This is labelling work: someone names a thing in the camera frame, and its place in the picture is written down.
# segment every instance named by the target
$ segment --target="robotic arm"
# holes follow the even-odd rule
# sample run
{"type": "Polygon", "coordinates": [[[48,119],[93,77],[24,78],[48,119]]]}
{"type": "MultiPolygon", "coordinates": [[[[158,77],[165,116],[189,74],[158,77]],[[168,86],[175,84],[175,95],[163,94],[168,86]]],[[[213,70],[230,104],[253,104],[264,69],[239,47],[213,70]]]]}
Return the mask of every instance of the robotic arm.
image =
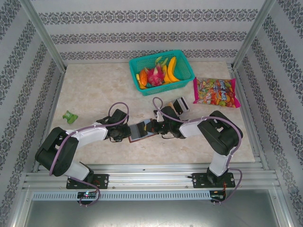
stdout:
{"type": "MultiPolygon", "coordinates": [[[[243,137],[241,130],[219,111],[214,111],[208,117],[190,121],[180,120],[179,116],[189,111],[183,98],[177,99],[164,108],[158,108],[156,105],[155,107],[157,111],[154,113],[157,120],[147,123],[145,131],[162,136],[170,132],[179,139],[203,135],[215,151],[206,173],[208,183],[213,186],[221,183],[228,172],[227,166],[231,155],[241,143],[243,137]]],[[[92,186],[94,172],[85,164],[73,161],[76,149],[97,140],[110,139],[111,142],[120,142],[131,135],[130,127],[127,125],[128,107],[127,113],[116,109],[112,116],[110,116],[110,110],[108,117],[79,130],[65,131],[60,127],[54,128],[37,151],[36,161],[50,170],[50,175],[66,175],[92,186]]]]}

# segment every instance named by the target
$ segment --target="teal plastic basket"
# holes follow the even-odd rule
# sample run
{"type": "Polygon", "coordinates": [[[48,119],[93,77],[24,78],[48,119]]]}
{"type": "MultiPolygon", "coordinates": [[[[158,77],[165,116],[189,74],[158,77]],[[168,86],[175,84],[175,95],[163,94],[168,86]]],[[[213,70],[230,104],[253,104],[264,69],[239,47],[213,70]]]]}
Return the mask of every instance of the teal plastic basket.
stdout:
{"type": "Polygon", "coordinates": [[[129,67],[130,67],[132,77],[134,80],[134,84],[136,85],[137,90],[140,91],[142,93],[142,95],[144,95],[144,96],[149,96],[149,95],[156,94],[159,92],[169,91],[169,90],[173,90],[173,89],[180,88],[180,87],[185,87],[188,82],[190,82],[191,80],[193,80],[195,78],[192,68],[190,67],[183,52],[180,50],[167,51],[167,52],[162,52],[162,53],[152,54],[152,55],[148,55],[148,56],[144,56],[144,57],[140,57],[140,58],[131,59],[129,61],[129,67]],[[140,89],[139,83],[136,78],[136,74],[138,74],[142,69],[144,69],[144,67],[147,67],[149,69],[155,68],[155,61],[160,56],[162,56],[161,61],[168,58],[167,66],[172,57],[175,56],[177,58],[174,76],[176,78],[178,78],[180,81],[171,83],[171,84],[161,85],[158,87],[140,89]]]}

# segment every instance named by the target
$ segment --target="banana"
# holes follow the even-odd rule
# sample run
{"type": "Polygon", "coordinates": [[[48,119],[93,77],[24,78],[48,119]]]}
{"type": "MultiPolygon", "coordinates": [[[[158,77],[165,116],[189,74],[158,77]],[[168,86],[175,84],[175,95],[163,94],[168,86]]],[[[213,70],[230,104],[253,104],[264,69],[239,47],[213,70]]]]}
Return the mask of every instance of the banana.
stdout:
{"type": "Polygon", "coordinates": [[[171,81],[170,81],[170,79],[169,79],[169,77],[167,75],[167,66],[166,65],[163,66],[162,71],[165,74],[164,82],[165,83],[171,83],[171,81]]]}
{"type": "Polygon", "coordinates": [[[139,74],[136,74],[136,77],[137,77],[137,81],[138,81],[138,83],[139,83],[140,89],[141,89],[141,90],[146,89],[147,87],[143,86],[143,84],[142,84],[141,81],[140,81],[139,74]]]}
{"type": "Polygon", "coordinates": [[[169,62],[169,67],[167,69],[167,75],[170,79],[171,82],[178,82],[180,81],[179,79],[177,79],[175,76],[174,76],[174,71],[175,71],[175,66],[176,66],[176,63],[177,63],[177,58],[176,57],[173,57],[170,62],[169,62]]]}

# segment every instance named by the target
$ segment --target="aluminum frame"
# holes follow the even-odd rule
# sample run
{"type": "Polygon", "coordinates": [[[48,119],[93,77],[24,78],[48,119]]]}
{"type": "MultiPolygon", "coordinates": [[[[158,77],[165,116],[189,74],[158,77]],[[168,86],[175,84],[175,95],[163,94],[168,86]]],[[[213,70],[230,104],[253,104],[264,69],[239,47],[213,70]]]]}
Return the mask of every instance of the aluminum frame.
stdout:
{"type": "Polygon", "coordinates": [[[53,40],[51,39],[50,35],[48,34],[40,16],[36,12],[31,0],[20,0],[19,1],[22,8],[28,15],[29,19],[35,26],[37,32],[40,35],[40,38],[44,42],[45,46],[47,47],[49,53],[51,54],[53,60],[55,61],[56,65],[58,66],[60,72],[65,72],[66,65],[57,50],[55,44],[53,43],[53,40]]]}
{"type": "MultiPolygon", "coordinates": [[[[239,76],[232,70],[229,64],[228,70],[231,78],[239,76]]],[[[51,113],[50,121],[46,131],[49,132],[55,107],[59,99],[60,90],[63,84],[63,77],[60,82],[60,89],[55,97],[55,105],[51,113]]],[[[242,103],[241,114],[248,132],[250,144],[254,153],[255,163],[231,163],[230,167],[236,167],[243,172],[243,180],[238,190],[263,190],[269,191],[276,217],[281,227],[293,227],[288,207],[283,196],[280,182],[274,170],[269,170],[265,156],[258,140],[258,135],[253,124],[252,116],[245,99],[243,88],[237,82],[236,95],[242,103]]],[[[108,189],[102,192],[200,192],[210,190],[221,190],[222,188],[193,188],[192,180],[187,178],[192,173],[206,172],[209,164],[166,164],[166,165],[89,165],[96,174],[109,174],[108,189]]],[[[237,182],[240,174],[234,172],[237,182]]],[[[11,227],[22,227],[26,223],[26,218],[30,209],[31,201],[37,192],[49,192],[60,194],[62,192],[81,192],[85,190],[67,190],[66,176],[49,176],[48,170],[38,163],[35,165],[35,172],[27,173],[22,186],[21,195],[12,218],[11,227]]]]}
{"type": "Polygon", "coordinates": [[[251,26],[247,36],[245,37],[242,46],[240,47],[232,65],[234,69],[237,69],[239,65],[241,64],[241,61],[243,60],[247,50],[249,49],[252,41],[256,37],[258,31],[262,27],[262,24],[269,14],[270,10],[272,9],[274,3],[276,0],[265,0],[253,25],[251,26]]]}

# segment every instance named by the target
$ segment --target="dragon fruit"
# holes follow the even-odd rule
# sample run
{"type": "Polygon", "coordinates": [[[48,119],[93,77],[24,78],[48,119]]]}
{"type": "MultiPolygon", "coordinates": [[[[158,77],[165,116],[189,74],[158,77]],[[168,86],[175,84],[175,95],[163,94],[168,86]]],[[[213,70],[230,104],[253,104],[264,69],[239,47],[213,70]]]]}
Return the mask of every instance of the dragon fruit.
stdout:
{"type": "Polygon", "coordinates": [[[161,66],[158,63],[154,69],[148,70],[145,68],[147,73],[147,81],[154,87],[160,86],[163,83],[165,74],[162,72],[161,66]]]}

